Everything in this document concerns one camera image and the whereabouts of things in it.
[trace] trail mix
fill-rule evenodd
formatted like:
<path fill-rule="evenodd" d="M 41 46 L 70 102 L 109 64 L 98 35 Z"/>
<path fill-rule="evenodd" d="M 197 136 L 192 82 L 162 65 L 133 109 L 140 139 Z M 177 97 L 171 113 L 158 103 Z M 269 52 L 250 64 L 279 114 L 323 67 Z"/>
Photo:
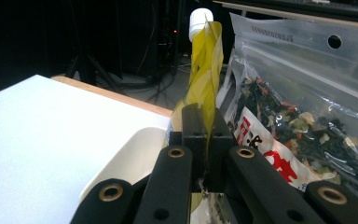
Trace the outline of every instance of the trail mix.
<path fill-rule="evenodd" d="M 297 105 L 283 100 L 261 78 L 242 83 L 235 121 L 246 106 L 272 136 L 289 148 L 298 160 L 321 179 L 344 186 L 358 196 L 356 137 L 348 137 L 339 119 L 315 118 Z M 229 123 L 236 130 L 237 122 Z"/>

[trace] plastic bag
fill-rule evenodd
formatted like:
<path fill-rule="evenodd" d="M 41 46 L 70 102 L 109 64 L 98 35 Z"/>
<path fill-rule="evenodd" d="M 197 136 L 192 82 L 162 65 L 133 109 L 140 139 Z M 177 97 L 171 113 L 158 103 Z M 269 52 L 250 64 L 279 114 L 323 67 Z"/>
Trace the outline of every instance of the plastic bag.
<path fill-rule="evenodd" d="M 182 108 L 197 103 L 203 123 L 210 134 L 214 121 L 214 109 L 223 64 L 222 25 L 208 21 L 205 28 L 193 37 L 191 72 L 185 96 L 178 102 L 171 116 L 169 131 L 182 131 Z"/>
<path fill-rule="evenodd" d="M 237 89 L 225 119 L 240 143 L 294 187 L 327 179 L 358 196 L 358 30 L 231 19 Z"/>

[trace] black equipment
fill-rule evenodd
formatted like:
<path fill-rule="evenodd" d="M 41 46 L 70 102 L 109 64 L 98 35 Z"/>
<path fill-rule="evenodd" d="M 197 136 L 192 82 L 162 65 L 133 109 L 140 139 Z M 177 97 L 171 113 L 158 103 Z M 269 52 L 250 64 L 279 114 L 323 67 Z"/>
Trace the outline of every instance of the black equipment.
<path fill-rule="evenodd" d="M 201 179 L 208 192 L 224 193 L 231 223 L 358 223 L 358 198 L 326 181 L 305 193 L 292 188 L 258 150 L 236 146 L 217 109 L 207 152 L 198 106 L 184 107 L 182 116 L 183 131 L 170 134 L 151 175 L 133 186 L 99 183 L 72 223 L 188 223 Z"/>

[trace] white cap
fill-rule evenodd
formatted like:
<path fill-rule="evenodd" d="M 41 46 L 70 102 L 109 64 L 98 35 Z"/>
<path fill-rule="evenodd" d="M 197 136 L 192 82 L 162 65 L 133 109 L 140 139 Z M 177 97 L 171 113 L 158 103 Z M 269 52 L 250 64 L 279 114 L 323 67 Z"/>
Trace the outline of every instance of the white cap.
<path fill-rule="evenodd" d="M 207 21 L 213 21 L 212 11 L 208 8 L 198 8 L 191 13 L 188 29 L 188 38 L 191 42 L 193 42 L 193 36 L 204 28 Z"/>

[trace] white table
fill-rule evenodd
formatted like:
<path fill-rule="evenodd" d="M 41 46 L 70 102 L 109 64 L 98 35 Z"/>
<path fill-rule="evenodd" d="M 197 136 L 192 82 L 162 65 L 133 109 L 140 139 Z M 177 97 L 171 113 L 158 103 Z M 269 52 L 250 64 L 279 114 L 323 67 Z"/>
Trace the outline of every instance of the white table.
<path fill-rule="evenodd" d="M 0 91 L 0 223 L 69 223 L 83 188 L 137 131 L 168 127 L 169 110 L 74 83 L 88 90 L 34 76 Z"/>

